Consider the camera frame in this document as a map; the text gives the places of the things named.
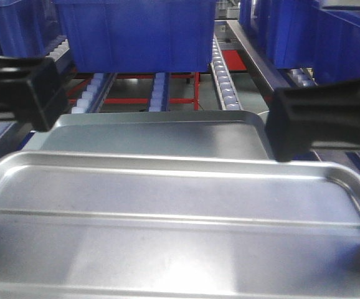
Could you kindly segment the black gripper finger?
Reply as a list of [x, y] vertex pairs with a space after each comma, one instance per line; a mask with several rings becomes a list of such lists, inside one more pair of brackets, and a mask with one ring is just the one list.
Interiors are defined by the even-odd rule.
[[360, 78], [276, 89], [265, 132], [279, 162], [313, 148], [360, 150]]
[[0, 122], [29, 123], [49, 131], [69, 107], [53, 59], [0, 56]]

